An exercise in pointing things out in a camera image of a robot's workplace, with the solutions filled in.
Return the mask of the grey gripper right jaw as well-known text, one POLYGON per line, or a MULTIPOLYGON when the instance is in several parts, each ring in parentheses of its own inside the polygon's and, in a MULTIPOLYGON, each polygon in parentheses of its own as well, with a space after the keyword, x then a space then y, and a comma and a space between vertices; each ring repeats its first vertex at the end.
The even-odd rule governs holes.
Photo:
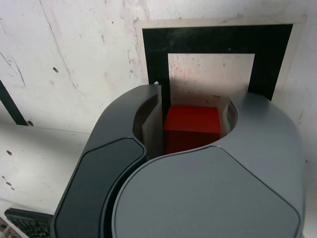
POLYGON ((152 159, 121 188, 114 238, 299 238, 305 159, 299 132, 263 96, 231 100, 235 127, 222 139, 152 159))

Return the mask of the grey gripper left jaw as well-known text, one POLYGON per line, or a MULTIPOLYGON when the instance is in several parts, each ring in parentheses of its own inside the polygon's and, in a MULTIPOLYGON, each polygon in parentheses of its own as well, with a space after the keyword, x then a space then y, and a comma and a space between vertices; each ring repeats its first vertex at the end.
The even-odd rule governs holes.
POLYGON ((161 106, 160 86, 138 86, 100 115, 51 222, 53 238, 109 238, 116 197, 147 159, 142 127, 161 106))

